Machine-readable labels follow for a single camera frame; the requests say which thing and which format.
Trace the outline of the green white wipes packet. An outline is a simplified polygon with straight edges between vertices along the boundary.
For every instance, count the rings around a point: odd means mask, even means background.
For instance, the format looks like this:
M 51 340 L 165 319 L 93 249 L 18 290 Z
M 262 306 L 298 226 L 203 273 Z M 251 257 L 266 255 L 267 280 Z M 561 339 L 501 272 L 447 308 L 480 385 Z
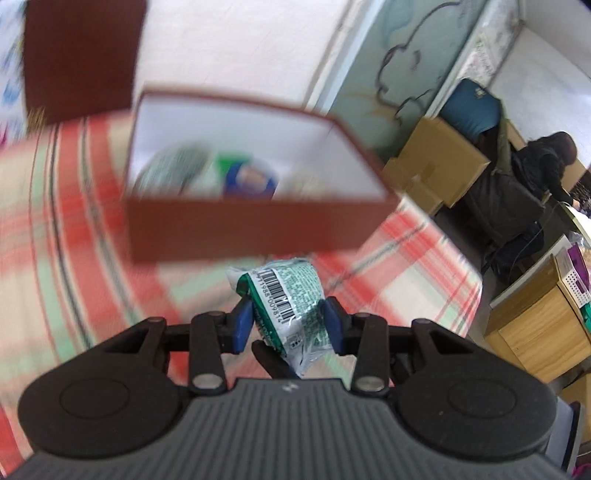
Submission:
M 321 304 L 324 289 L 306 259 L 276 260 L 252 269 L 229 268 L 230 286 L 253 303 L 259 334 L 298 376 L 331 349 Z

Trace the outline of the blue tape roll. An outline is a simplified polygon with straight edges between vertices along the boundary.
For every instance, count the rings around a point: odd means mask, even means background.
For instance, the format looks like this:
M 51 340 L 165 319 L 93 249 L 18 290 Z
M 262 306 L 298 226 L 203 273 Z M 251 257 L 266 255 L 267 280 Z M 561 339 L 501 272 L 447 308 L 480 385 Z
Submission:
M 223 195 L 237 198 L 270 199 L 276 192 L 276 178 L 252 162 L 235 162 L 228 168 Z

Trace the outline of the patterned clear tape roll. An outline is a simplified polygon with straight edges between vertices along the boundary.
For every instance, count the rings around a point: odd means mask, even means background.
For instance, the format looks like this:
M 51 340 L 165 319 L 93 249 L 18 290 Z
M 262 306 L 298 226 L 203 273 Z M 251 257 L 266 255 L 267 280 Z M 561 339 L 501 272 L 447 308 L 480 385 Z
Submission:
M 204 174 L 211 157 L 211 148 L 198 142 L 166 147 L 139 170 L 132 193 L 148 197 L 180 195 Z

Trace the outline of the green small box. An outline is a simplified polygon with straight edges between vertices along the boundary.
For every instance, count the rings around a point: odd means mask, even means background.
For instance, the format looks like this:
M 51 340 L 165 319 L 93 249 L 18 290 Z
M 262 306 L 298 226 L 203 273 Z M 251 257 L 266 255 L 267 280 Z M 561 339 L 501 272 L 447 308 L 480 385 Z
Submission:
M 249 163 L 250 161 L 252 161 L 252 157 L 243 153 L 218 153 L 214 159 L 217 176 L 224 183 L 230 169 L 244 163 Z

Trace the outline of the red plaid bed blanket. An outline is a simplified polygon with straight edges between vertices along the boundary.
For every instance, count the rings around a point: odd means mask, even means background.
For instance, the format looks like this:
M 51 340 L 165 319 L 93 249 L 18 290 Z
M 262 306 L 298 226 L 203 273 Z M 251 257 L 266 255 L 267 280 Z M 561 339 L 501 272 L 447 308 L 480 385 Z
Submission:
M 226 272 L 259 258 L 135 264 L 121 185 L 133 117 L 116 112 L 39 131 L 1 151 L 1 472 L 30 455 L 17 418 L 46 371 L 149 316 L 186 323 L 235 306 Z M 393 325 L 427 318 L 466 335 L 480 274 L 412 201 L 356 251 L 308 256 L 325 293 Z

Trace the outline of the brown cardboard storage box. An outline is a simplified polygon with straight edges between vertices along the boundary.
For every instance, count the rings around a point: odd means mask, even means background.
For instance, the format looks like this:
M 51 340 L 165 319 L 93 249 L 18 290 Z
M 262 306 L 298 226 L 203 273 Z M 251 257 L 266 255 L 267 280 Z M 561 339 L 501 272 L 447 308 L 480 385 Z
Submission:
M 142 193 L 140 177 L 168 148 L 245 160 L 249 195 L 226 177 Z M 137 104 L 124 175 L 131 259 L 180 262 L 356 249 L 400 202 L 379 162 L 339 120 L 268 101 L 195 90 L 147 89 Z

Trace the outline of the wooden cabinet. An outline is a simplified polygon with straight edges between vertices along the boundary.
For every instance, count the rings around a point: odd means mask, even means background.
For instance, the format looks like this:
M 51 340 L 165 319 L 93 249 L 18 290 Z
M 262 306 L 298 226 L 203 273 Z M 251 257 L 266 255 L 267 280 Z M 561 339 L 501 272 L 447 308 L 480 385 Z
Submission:
M 550 383 L 590 356 L 590 333 L 560 275 L 561 237 L 533 267 L 490 304 L 484 334 L 493 352 Z

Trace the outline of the stacked cardboard boxes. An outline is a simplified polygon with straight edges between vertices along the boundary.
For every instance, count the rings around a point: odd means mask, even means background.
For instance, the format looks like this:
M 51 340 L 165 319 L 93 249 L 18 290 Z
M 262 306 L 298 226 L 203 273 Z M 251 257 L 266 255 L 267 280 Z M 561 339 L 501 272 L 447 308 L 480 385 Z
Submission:
M 426 214 L 453 207 L 489 165 L 489 159 L 439 117 L 422 118 L 383 174 Z

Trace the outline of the white perforated basket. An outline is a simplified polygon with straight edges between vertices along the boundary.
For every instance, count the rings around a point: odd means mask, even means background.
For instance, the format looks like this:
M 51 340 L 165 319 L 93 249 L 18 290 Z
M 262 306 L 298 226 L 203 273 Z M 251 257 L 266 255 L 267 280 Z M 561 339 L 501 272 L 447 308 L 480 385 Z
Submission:
M 571 258 L 570 251 L 576 249 L 576 246 L 562 248 L 555 255 L 555 259 L 560 280 L 565 285 L 577 307 L 582 308 L 590 302 L 590 291 Z

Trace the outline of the person in black clothes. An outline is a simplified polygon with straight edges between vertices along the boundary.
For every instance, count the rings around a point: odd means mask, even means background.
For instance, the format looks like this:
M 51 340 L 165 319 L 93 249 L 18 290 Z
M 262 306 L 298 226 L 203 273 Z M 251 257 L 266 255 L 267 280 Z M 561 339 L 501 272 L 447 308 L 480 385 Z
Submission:
M 571 205 L 563 188 L 566 168 L 577 159 L 573 138 L 559 131 L 517 149 L 501 129 L 479 138 L 490 160 L 485 172 L 465 195 L 465 202 L 493 245 L 504 247 L 524 234 L 544 213 L 544 197 Z

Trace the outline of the blue suitcase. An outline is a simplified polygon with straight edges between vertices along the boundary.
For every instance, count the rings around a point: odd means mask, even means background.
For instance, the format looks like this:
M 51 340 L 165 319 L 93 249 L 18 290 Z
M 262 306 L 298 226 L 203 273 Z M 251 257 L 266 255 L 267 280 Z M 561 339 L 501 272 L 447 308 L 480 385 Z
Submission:
M 501 101 L 471 79 L 462 79 L 439 112 L 439 117 L 474 143 L 496 127 L 501 117 Z

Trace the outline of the floral plastic cover sheet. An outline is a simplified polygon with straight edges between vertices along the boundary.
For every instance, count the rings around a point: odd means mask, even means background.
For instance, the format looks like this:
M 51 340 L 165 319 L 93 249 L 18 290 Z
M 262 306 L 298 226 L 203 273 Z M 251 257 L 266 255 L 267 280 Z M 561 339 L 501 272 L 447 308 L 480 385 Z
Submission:
M 26 1 L 0 4 L 0 134 L 6 147 L 26 134 L 27 110 L 23 72 Z

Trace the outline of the dark wooden headboard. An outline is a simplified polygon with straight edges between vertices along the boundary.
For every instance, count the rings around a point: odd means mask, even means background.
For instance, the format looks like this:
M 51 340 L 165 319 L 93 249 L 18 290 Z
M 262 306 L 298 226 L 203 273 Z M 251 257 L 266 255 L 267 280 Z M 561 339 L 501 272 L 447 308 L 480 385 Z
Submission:
M 148 3 L 26 3 L 23 73 L 28 128 L 131 107 Z

